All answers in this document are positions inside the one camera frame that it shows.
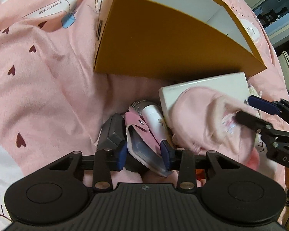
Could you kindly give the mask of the pink strap card holder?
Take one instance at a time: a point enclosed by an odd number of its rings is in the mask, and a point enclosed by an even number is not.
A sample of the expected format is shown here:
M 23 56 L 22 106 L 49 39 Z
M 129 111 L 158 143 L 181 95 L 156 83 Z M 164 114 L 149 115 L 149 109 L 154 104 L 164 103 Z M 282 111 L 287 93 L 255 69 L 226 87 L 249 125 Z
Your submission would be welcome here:
M 130 107 L 124 114 L 126 124 L 127 149 L 129 154 L 138 162 L 159 176 L 171 174 L 163 162 L 160 144 L 151 134 L 148 125 L 138 112 Z

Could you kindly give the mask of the pink fabric pouch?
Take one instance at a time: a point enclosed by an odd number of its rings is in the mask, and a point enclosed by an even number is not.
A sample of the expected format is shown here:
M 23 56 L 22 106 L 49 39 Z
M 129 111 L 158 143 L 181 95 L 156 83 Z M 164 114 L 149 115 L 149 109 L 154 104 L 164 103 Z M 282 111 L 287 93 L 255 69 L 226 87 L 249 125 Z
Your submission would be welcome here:
M 246 164 L 254 156 L 255 134 L 235 122 L 234 116 L 241 110 L 256 115 L 252 107 L 217 90 L 189 88 L 171 110 L 173 140 L 195 154 L 216 150 Z

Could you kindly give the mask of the white box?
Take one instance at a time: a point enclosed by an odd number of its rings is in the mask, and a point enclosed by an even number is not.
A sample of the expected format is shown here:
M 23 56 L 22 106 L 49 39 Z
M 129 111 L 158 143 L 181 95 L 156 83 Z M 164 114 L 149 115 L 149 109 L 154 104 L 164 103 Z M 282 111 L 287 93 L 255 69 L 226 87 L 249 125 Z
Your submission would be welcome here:
M 159 89 L 159 98 L 164 119 L 169 128 L 172 128 L 170 112 L 174 103 L 185 90 L 191 87 L 208 87 L 232 96 L 242 102 L 245 101 L 250 94 L 245 73 L 243 72 L 224 74 L 162 87 Z

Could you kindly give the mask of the black small box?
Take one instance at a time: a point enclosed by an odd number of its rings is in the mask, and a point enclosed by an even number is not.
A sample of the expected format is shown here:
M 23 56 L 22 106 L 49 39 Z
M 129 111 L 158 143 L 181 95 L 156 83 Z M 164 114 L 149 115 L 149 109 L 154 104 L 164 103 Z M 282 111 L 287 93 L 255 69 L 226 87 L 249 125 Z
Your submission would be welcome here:
M 126 143 L 125 121 L 120 114 L 112 115 L 103 124 L 97 151 L 108 149 L 115 150 Z

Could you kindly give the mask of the white cosmetic tube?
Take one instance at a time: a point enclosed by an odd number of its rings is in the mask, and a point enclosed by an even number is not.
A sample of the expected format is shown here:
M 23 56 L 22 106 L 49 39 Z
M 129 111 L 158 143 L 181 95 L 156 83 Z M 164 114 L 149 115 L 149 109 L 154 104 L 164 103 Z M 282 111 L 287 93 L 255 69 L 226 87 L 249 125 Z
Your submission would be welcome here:
M 160 144 L 162 140 L 166 140 L 173 146 L 169 130 L 159 105 L 152 101 L 142 100 L 132 103 L 131 107 L 145 121 L 158 144 Z

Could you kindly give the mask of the pink printed bed quilt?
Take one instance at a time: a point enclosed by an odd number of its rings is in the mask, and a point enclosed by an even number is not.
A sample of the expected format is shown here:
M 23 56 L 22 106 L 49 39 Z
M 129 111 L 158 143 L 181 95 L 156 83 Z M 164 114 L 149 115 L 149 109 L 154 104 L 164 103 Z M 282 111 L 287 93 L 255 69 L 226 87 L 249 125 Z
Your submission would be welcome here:
M 93 154 L 102 124 L 165 81 L 95 74 L 101 0 L 0 0 L 0 230 L 7 188 L 80 150 Z

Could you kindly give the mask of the orange cardboard box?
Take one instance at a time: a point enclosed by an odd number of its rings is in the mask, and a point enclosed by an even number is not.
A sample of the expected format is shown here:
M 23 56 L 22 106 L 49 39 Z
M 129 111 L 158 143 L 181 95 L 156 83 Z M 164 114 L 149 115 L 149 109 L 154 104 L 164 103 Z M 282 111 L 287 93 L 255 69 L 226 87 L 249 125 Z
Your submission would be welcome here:
M 266 68 L 223 0 L 102 0 L 94 71 L 187 81 Z

